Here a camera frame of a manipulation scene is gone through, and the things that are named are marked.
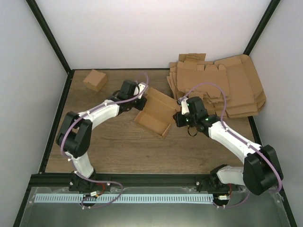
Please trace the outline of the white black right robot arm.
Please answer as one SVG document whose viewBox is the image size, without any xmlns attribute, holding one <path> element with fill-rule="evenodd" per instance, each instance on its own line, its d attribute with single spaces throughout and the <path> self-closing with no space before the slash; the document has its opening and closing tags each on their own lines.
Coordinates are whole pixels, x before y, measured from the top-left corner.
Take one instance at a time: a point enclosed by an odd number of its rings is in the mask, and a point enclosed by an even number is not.
<svg viewBox="0 0 303 227">
<path fill-rule="evenodd" d="M 195 128 L 197 132 L 217 141 L 232 152 L 242 167 L 221 165 L 211 172 L 210 184 L 217 191 L 227 184 L 246 186 L 254 195 L 272 187 L 282 189 L 283 173 L 275 149 L 262 146 L 230 128 L 216 114 L 209 115 L 201 98 L 181 98 L 181 110 L 173 115 L 177 127 Z"/>
</svg>

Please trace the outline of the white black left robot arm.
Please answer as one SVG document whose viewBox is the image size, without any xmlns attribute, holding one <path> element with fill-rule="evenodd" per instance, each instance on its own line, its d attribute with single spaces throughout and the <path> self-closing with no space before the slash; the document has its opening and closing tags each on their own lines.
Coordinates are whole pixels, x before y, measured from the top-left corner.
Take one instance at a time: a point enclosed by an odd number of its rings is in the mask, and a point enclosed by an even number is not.
<svg viewBox="0 0 303 227">
<path fill-rule="evenodd" d="M 144 97 L 148 89 L 148 82 L 137 83 L 125 80 L 119 90 L 105 99 L 101 104 L 75 113 L 66 114 L 57 134 L 56 143 L 60 147 L 61 154 L 71 162 L 74 174 L 81 178 L 80 185 L 86 191 L 92 191 L 97 183 L 93 177 L 95 169 L 90 163 L 88 149 L 90 147 L 92 131 L 105 121 L 135 108 L 142 110 L 147 102 Z"/>
</svg>

